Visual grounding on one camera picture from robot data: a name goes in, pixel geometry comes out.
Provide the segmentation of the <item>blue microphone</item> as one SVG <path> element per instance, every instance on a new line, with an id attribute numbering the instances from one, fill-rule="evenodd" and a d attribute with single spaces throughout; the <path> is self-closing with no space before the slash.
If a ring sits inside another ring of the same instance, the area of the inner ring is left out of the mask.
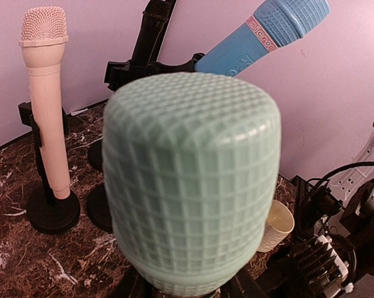
<path id="1" fill-rule="evenodd" d="M 264 1 L 241 26 L 195 64 L 202 73 L 236 76 L 253 63 L 289 45 L 329 14 L 323 0 Z"/>

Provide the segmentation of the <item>beige microphone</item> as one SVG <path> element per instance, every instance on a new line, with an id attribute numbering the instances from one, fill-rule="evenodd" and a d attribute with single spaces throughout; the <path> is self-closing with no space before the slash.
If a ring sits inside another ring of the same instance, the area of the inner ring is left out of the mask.
<path id="1" fill-rule="evenodd" d="M 29 75 L 34 121 L 49 186 L 57 199 L 71 194 L 61 105 L 61 62 L 69 40 L 66 16 L 58 6 L 29 9 L 19 46 Z"/>

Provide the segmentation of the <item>black stand of blue microphone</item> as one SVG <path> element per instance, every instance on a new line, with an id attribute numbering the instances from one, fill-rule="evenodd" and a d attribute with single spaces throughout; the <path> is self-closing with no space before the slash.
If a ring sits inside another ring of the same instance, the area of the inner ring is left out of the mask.
<path id="1" fill-rule="evenodd" d="M 177 72 L 194 72 L 195 64 L 203 57 L 203 53 L 196 53 L 188 62 L 181 65 L 165 65 L 158 61 L 153 61 L 159 63 L 161 72 L 152 75 Z M 105 187 L 102 183 L 97 185 L 87 196 L 86 211 L 90 220 L 96 227 L 99 227 L 100 229 L 109 233 L 113 232 L 107 195 L 105 192 Z"/>

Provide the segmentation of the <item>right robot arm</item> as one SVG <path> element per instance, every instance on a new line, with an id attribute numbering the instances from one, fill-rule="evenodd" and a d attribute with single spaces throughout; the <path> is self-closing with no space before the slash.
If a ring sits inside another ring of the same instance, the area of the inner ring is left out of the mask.
<path id="1" fill-rule="evenodd" d="M 374 132 L 354 163 L 293 178 L 292 244 L 257 278 L 264 297 L 340 297 L 374 276 Z"/>

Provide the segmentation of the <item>black stand of beige microphone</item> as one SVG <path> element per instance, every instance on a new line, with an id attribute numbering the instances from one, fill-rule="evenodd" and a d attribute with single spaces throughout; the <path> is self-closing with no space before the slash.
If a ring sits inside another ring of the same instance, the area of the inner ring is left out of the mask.
<path id="1" fill-rule="evenodd" d="M 57 199 L 51 189 L 40 149 L 42 138 L 35 122 L 29 102 L 18 105 L 21 122 L 32 128 L 35 150 L 35 163 L 42 185 L 36 188 L 27 199 L 26 213 L 32 227 L 40 233 L 55 235 L 64 233 L 79 222 L 80 204 L 77 195 L 71 192 L 66 199 Z"/>

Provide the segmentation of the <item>mint green microphone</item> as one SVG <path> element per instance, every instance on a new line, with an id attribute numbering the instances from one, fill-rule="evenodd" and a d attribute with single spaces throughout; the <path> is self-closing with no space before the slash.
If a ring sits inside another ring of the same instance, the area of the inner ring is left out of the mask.
<path id="1" fill-rule="evenodd" d="M 246 81 L 159 74 L 104 109 L 104 184 L 120 251 L 154 287 L 208 294 L 256 253 L 280 164 L 276 102 Z"/>

